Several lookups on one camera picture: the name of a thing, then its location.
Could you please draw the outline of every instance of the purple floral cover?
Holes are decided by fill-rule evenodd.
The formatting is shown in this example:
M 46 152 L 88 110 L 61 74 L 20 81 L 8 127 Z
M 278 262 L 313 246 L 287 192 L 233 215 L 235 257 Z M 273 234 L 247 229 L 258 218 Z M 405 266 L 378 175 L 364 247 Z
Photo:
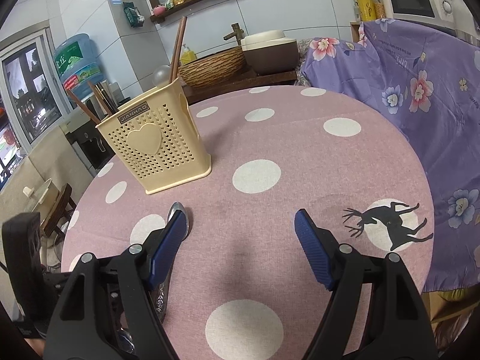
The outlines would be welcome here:
M 355 44 L 315 38 L 301 71 L 312 86 L 380 112 L 417 153 L 435 207 L 424 290 L 479 283 L 480 49 L 432 28 L 382 19 L 363 23 Z M 401 181 L 392 175 L 393 183 Z

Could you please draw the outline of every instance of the brown rice cooker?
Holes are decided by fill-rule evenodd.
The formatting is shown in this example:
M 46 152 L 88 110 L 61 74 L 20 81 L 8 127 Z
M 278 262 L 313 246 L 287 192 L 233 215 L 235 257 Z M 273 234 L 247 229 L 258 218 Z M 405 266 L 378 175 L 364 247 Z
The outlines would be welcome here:
M 246 36 L 241 41 L 243 55 L 257 74 L 292 71 L 299 64 L 297 40 L 272 30 Z

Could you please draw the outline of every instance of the heart shape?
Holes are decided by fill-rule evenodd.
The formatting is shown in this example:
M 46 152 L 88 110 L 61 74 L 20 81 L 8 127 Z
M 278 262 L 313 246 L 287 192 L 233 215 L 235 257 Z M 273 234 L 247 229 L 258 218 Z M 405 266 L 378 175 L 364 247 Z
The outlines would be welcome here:
M 162 144 L 162 131 L 154 123 L 147 123 L 140 128 L 128 133 L 127 142 L 129 146 L 141 153 L 155 155 Z

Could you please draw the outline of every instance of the round table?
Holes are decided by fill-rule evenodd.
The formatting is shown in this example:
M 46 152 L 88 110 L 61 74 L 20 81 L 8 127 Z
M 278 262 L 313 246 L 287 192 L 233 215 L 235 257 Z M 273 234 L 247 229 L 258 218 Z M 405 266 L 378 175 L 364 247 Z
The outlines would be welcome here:
M 191 233 L 175 259 L 164 321 L 180 359 L 303 357 L 331 293 L 315 281 L 295 235 L 298 209 L 339 243 L 377 257 L 392 247 L 386 226 L 377 220 L 357 233 L 345 226 L 356 228 L 361 218 L 343 223 L 351 212 L 344 210 L 358 215 L 391 202 L 404 203 L 396 211 L 418 204 L 401 215 L 396 242 L 419 225 L 415 237 L 433 233 L 430 189 L 416 154 L 357 100 L 275 86 L 218 96 L 190 112 L 212 155 L 212 173 L 148 196 L 114 157 L 80 199 L 62 259 L 67 271 L 87 251 L 120 254 L 164 227 L 172 203 L 181 202 Z M 395 249 L 419 290 L 432 247 L 428 239 Z M 364 286 L 347 352 L 359 345 L 369 293 Z

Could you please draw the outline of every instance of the blue flower print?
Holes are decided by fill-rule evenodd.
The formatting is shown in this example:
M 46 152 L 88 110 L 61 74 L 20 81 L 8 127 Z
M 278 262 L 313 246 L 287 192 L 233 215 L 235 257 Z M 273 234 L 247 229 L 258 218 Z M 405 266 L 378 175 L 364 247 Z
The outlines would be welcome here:
M 395 19 L 376 19 L 375 23 L 380 24 L 380 29 L 383 32 L 387 32 L 388 30 L 388 25 L 393 23 Z
M 473 220 L 475 213 L 474 203 L 479 197 L 479 190 L 456 190 L 448 199 L 448 226 L 457 229 L 462 222 L 468 225 Z
M 400 93 L 400 85 L 397 85 L 395 88 L 387 88 L 385 92 L 382 92 L 382 101 L 388 107 L 390 114 L 396 114 L 398 108 L 403 104 L 403 94 Z

